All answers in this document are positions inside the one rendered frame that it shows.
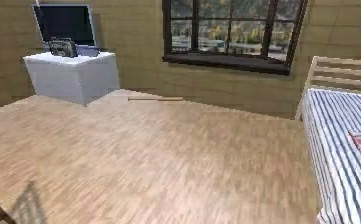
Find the silver framed television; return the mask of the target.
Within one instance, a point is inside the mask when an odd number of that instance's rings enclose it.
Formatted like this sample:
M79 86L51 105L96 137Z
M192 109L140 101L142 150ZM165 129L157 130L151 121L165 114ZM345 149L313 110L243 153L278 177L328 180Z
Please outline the silver framed television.
M32 9L46 50L52 39L59 39L73 41L80 56L100 53L88 4L34 3Z

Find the wooden baseball bat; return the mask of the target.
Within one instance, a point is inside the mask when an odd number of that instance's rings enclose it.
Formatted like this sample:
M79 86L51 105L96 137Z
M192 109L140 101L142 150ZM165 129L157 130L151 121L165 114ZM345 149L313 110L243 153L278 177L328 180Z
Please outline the wooden baseball bat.
M182 97L131 96L128 101L183 101Z

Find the dark framed window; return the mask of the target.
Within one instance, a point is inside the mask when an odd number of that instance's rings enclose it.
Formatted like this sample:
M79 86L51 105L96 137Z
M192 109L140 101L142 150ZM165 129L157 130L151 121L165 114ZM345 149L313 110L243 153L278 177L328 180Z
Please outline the dark framed window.
M289 75L308 0L161 0L162 60Z

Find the white cabinet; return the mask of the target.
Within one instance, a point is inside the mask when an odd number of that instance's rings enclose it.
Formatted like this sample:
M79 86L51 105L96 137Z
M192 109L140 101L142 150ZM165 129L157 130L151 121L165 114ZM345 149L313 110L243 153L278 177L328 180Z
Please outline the white cabinet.
M37 95L86 106L120 89L114 53L69 58L46 52L23 60Z

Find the small black radio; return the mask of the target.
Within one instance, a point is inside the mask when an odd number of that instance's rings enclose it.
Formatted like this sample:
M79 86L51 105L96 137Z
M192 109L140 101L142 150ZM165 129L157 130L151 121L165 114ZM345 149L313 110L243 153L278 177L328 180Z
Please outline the small black radio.
M49 42L50 52L54 56L75 58L78 56L75 43L71 39L53 38Z

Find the wooden bed with striped sheet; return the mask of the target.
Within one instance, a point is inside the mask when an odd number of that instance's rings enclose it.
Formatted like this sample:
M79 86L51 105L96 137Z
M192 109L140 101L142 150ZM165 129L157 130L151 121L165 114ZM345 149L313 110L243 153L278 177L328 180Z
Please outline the wooden bed with striped sheet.
M295 119L306 130L321 208L316 224L361 224L361 60L315 56Z

